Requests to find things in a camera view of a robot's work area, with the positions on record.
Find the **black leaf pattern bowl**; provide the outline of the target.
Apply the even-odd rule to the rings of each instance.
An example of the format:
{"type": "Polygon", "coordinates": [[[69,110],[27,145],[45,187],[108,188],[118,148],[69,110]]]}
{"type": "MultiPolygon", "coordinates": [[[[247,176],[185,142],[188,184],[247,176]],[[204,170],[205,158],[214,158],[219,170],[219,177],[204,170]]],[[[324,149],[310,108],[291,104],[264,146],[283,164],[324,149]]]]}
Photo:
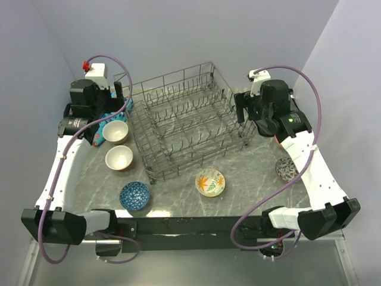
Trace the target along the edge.
{"type": "Polygon", "coordinates": [[[275,165],[279,178],[285,182],[292,181],[298,175],[298,169],[290,157],[280,158],[275,165]]]}

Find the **grey wire dish rack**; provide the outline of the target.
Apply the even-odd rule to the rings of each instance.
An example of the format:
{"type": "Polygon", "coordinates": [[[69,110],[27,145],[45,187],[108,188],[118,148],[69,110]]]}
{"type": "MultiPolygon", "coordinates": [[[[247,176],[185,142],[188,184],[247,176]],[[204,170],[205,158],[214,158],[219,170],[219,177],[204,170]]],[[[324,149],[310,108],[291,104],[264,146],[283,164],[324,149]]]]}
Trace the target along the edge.
{"type": "Polygon", "coordinates": [[[253,122],[238,123],[233,91],[211,62],[133,84],[127,120],[150,184],[248,145],[253,122]]]}

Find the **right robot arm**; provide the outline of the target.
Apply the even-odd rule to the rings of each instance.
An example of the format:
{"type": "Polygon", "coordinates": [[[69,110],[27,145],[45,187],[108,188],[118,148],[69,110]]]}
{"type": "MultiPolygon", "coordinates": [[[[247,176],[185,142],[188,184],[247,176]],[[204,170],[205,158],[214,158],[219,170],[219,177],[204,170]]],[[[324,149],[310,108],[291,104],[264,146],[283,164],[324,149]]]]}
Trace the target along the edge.
{"type": "Polygon", "coordinates": [[[247,113],[261,136],[275,137],[288,153],[310,200],[309,208],[274,207],[264,211],[262,233],[271,238],[282,229],[290,229],[315,240],[345,228],[360,211],[360,203],[348,198],[334,179],[316,146],[317,131],[302,111],[292,108],[286,82],[266,80],[256,95],[237,93],[234,100],[238,123],[245,121],[247,113]]]}

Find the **blue triangle pattern bowl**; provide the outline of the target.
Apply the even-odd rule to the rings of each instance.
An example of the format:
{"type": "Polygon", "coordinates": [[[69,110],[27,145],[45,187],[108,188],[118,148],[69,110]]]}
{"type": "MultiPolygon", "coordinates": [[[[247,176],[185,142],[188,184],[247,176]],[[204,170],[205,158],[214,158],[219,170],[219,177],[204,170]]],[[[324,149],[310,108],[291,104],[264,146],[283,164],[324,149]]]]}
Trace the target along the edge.
{"type": "Polygon", "coordinates": [[[147,185],[134,181],[125,185],[119,194],[120,204],[128,211],[138,211],[149,201],[150,191],[147,185]]]}

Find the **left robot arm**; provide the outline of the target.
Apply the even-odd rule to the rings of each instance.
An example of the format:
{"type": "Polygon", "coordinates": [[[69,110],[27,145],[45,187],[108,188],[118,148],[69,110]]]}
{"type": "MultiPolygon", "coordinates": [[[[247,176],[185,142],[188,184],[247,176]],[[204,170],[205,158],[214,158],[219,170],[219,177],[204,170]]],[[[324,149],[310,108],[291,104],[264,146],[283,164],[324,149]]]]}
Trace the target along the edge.
{"type": "Polygon", "coordinates": [[[87,234],[98,231],[110,240],[117,236],[115,213],[98,209],[74,214],[74,193],[83,162],[99,129],[97,120],[122,108],[120,82],[115,94],[90,79],[71,83],[71,101],[58,125],[57,151],[48,180],[32,209],[24,209],[21,222],[32,237],[43,243],[79,245],[87,234]]]}

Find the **red floral bowl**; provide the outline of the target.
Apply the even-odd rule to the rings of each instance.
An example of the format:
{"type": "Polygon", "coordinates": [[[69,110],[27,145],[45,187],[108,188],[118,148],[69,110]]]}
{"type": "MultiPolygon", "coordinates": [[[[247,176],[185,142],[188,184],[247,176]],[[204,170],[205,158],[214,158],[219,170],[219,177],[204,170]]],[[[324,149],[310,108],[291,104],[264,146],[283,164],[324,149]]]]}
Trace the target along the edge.
{"type": "Polygon", "coordinates": [[[274,136],[274,139],[275,139],[275,141],[277,142],[277,144],[278,144],[279,146],[282,146],[282,145],[281,145],[281,142],[279,141],[279,139],[278,139],[278,137],[277,137],[276,135],[274,136]]]}

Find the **orange flower pattern bowl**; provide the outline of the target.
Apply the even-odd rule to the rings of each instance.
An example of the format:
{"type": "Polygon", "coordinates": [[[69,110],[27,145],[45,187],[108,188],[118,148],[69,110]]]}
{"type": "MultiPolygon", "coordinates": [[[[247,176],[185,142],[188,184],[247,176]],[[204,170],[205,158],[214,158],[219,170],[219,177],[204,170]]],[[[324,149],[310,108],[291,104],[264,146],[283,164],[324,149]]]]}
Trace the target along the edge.
{"type": "Polygon", "coordinates": [[[219,170],[206,168],[196,175],[195,186],[201,195],[216,197],[224,191],[226,180],[219,170]]]}

